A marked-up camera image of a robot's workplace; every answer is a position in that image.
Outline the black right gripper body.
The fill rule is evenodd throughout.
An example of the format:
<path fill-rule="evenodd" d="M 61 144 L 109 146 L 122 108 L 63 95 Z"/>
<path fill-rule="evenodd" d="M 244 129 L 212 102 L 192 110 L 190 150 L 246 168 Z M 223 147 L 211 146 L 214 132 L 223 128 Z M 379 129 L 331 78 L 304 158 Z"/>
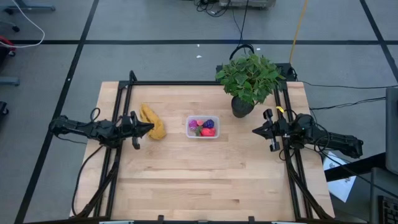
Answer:
<path fill-rule="evenodd" d="M 278 151 L 280 150 L 280 144 L 276 140 L 276 137 L 283 137 L 287 135 L 289 129 L 288 124 L 284 118 L 273 122 L 273 113 L 271 109 L 266 109 L 265 112 L 263 112 L 263 116 L 266 119 L 266 122 L 264 123 L 264 137 L 271 140 L 271 152 Z"/>

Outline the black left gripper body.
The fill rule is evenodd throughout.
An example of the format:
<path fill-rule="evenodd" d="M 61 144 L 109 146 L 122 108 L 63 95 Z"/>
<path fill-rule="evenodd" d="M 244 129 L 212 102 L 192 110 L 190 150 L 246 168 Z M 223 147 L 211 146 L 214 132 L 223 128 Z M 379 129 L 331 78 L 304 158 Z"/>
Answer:
<path fill-rule="evenodd" d="M 121 132 L 125 138 L 132 137 L 132 145 L 134 149 L 140 149 L 139 144 L 139 132 L 137 129 L 138 118 L 134 111 L 131 111 L 130 114 L 123 115 L 121 121 Z"/>

